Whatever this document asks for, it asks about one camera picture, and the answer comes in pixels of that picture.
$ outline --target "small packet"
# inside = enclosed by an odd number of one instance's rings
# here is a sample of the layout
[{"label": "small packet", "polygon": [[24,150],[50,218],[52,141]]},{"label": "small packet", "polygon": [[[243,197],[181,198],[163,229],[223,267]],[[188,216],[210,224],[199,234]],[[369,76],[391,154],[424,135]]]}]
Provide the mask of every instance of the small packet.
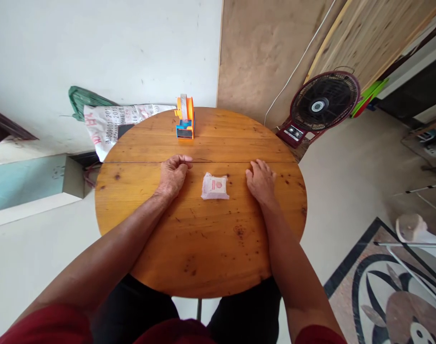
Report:
[{"label": "small packet", "polygon": [[213,177],[208,172],[203,178],[202,199],[229,199],[226,192],[227,176]]}]

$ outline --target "light blue wall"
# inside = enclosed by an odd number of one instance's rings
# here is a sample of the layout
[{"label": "light blue wall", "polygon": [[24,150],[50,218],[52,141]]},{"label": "light blue wall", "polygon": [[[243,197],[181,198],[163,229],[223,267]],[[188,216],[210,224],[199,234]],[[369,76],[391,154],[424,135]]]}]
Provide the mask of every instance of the light blue wall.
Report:
[{"label": "light blue wall", "polygon": [[0,210],[62,192],[66,155],[0,165]]}]

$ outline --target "fan base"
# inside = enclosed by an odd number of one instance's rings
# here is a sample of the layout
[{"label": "fan base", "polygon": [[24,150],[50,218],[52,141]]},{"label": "fan base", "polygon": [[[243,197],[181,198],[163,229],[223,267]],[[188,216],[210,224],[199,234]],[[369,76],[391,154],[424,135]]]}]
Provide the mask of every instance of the fan base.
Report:
[{"label": "fan base", "polygon": [[[285,122],[280,127],[280,130],[276,133],[276,135],[281,138],[281,140],[288,146],[292,148],[297,148],[303,140],[308,140],[310,143],[312,143],[314,140],[320,137],[324,131],[325,130],[308,131],[300,129],[296,127],[296,125],[290,120],[288,122]],[[309,136],[313,136],[311,139],[306,138],[306,135],[308,135],[309,133]]]}]

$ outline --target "white wrapper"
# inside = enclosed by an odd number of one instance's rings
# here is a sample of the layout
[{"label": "white wrapper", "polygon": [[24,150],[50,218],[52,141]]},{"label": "white wrapper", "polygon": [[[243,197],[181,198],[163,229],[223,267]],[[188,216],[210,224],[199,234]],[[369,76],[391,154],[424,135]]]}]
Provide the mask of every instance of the white wrapper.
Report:
[{"label": "white wrapper", "polygon": [[84,119],[87,131],[95,145],[101,162],[117,142],[119,126],[138,124],[159,112],[176,109],[173,105],[131,105],[111,107],[91,107],[84,105]]},{"label": "white wrapper", "polygon": [[213,177],[207,172],[203,178],[202,199],[229,199],[226,183],[227,176]]}]

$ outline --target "fan control panel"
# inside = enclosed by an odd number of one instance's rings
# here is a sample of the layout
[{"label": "fan control panel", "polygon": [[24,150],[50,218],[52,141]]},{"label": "fan control panel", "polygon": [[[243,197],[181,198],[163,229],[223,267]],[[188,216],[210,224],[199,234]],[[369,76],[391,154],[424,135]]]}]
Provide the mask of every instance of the fan control panel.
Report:
[{"label": "fan control panel", "polygon": [[304,135],[303,131],[300,131],[298,128],[296,128],[293,125],[290,125],[288,128],[286,128],[285,133],[288,134],[293,139],[295,139],[296,141],[299,141]]}]

